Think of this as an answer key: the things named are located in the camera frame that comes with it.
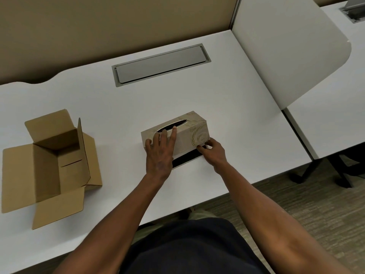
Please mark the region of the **person's olive trousers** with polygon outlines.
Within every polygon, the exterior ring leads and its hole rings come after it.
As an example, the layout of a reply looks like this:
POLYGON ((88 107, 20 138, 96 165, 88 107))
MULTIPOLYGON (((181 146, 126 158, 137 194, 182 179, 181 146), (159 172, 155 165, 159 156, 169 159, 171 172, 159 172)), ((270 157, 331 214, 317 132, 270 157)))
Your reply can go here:
POLYGON ((132 240, 132 245, 138 242, 139 240, 145 238, 155 230, 176 221, 185 221, 185 220, 200 220, 204 218, 216 218, 212 212, 195 209, 195 207, 189 207, 184 210, 181 210, 175 213, 176 219, 167 219, 167 220, 159 220, 157 223, 147 223, 138 227, 134 238, 132 240))

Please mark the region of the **person's dark shirt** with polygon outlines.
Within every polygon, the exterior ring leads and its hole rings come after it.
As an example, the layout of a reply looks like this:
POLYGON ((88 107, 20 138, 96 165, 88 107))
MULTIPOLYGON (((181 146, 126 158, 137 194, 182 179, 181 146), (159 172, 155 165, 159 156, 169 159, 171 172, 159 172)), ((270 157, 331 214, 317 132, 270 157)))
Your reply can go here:
POLYGON ((222 218, 179 220, 131 245, 118 274, 270 274, 222 218))

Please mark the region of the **white desk divider panel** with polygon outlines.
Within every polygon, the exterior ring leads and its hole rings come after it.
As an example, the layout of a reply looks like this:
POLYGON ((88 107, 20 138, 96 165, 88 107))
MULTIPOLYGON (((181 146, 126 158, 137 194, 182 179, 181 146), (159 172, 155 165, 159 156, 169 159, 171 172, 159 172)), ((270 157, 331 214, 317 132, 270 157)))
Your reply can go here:
POLYGON ((344 65, 352 51, 313 0, 240 0, 232 32, 281 110, 344 65))

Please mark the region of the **beige patterned tissue box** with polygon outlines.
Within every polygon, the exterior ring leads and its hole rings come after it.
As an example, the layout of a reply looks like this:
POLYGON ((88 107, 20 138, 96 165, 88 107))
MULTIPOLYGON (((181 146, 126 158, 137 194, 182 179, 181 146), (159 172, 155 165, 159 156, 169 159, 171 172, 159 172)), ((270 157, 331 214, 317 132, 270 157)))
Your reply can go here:
POLYGON ((210 140, 207 121, 191 111, 142 131, 143 147, 147 139, 153 140, 154 134, 161 134, 163 130, 167 131, 169 139, 174 126, 177 128, 177 137, 173 152, 173 169, 201 156, 196 147, 199 145, 206 148, 205 143, 210 140))

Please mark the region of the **black chair base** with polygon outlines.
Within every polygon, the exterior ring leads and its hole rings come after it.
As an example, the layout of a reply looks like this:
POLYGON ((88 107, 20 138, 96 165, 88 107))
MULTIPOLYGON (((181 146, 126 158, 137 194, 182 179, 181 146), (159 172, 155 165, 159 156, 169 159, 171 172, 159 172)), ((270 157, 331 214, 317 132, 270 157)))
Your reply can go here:
MULTIPOLYGON (((340 178, 336 179, 335 183, 342 188, 347 189, 353 187, 352 183, 347 178, 347 176, 365 175, 365 153, 356 154, 355 152, 342 151, 327 156, 327 160, 340 175, 340 178), (357 164, 352 166, 347 166, 340 157, 341 155, 344 155, 347 158, 356 161, 357 164)), ((296 184, 304 183, 309 178, 309 176, 314 172, 314 170, 319 166, 321 161, 322 159, 313 160, 308 165, 303 175, 300 176, 298 174, 289 174, 289 179, 296 184)))

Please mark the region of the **beige partition panel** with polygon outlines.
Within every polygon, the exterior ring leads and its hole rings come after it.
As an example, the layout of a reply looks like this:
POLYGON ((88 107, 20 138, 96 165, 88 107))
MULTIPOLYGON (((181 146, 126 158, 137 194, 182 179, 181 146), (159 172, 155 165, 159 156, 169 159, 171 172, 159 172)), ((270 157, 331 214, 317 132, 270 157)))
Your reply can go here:
POLYGON ((238 0, 0 0, 0 85, 230 28, 238 0))

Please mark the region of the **person's left hand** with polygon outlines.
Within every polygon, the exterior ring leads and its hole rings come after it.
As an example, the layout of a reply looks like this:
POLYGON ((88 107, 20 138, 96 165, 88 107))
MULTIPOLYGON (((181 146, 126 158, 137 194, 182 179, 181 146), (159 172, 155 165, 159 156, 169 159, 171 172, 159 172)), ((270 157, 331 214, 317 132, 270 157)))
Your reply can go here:
POLYGON ((172 171, 173 153, 177 136, 177 128, 173 126, 168 139, 168 148, 161 150, 161 134, 155 133, 152 139, 153 151, 146 157, 146 173, 153 180, 163 184, 172 171))

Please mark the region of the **person's right hand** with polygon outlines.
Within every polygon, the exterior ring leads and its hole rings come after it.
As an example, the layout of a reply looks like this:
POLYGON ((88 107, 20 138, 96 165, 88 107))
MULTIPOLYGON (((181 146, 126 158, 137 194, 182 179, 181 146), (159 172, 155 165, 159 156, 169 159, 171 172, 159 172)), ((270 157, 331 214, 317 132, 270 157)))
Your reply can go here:
POLYGON ((210 149, 211 157, 209 159, 205 159, 210 165, 213 166, 215 172, 219 172, 221 166, 227 164, 225 150, 222 147, 221 143, 216 141, 214 138, 210 138, 205 146, 210 149))

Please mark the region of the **person's right forearm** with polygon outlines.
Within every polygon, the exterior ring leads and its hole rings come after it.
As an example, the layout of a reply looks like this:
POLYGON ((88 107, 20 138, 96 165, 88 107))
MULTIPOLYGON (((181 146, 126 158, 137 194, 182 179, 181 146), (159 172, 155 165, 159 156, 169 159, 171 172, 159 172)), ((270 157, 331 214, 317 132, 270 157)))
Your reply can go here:
POLYGON ((354 274, 228 162, 218 161, 212 165, 229 190, 244 225, 276 273, 354 274))

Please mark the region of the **open brown cardboard box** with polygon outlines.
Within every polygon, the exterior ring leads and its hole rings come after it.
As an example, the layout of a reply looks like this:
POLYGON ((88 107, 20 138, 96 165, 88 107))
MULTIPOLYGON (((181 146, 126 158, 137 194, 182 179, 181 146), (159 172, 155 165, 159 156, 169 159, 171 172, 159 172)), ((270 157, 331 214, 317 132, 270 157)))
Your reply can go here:
POLYGON ((2 213, 35 205, 32 230, 84 209, 102 187, 94 138, 62 109, 25 122, 33 143, 2 152, 2 213))

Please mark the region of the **person's left forearm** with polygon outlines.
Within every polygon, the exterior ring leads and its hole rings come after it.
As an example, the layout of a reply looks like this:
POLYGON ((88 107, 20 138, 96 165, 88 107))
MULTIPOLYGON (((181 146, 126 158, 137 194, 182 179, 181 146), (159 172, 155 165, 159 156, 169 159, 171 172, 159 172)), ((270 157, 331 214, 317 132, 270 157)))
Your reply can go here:
POLYGON ((148 172, 53 274, 116 274, 148 206, 171 171, 148 172))

